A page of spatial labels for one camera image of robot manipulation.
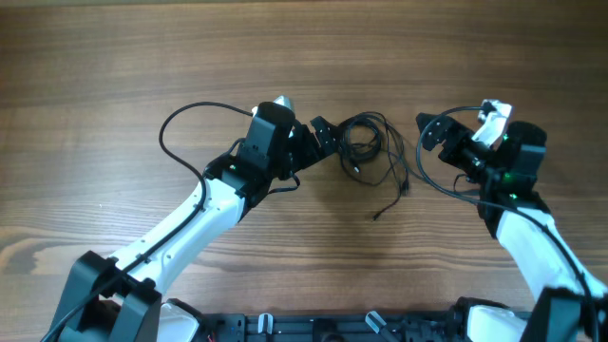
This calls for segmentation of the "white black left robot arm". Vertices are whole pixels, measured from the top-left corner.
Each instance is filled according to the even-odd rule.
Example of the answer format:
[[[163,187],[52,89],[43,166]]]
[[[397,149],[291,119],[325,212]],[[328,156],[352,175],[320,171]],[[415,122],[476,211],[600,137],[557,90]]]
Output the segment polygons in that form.
[[[267,195],[273,180],[330,156],[341,131],[321,117],[296,120],[282,97],[259,104],[247,135],[202,171],[193,193],[143,237],[72,265],[46,341],[197,341],[202,315],[164,296],[182,271]]]

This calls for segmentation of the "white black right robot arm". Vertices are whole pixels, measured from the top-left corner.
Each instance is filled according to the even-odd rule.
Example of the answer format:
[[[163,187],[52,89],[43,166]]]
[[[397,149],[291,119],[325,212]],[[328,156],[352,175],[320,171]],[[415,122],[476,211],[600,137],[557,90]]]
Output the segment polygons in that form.
[[[488,233],[511,255],[535,305],[527,318],[489,301],[465,299],[456,333],[466,341],[574,341],[607,338],[607,286],[591,275],[558,232],[550,209],[535,191],[546,153],[546,133],[510,122],[498,109],[482,109],[472,130],[453,119],[454,109],[416,118],[418,151],[441,146],[439,158],[464,171],[476,197],[447,195],[475,205]]]

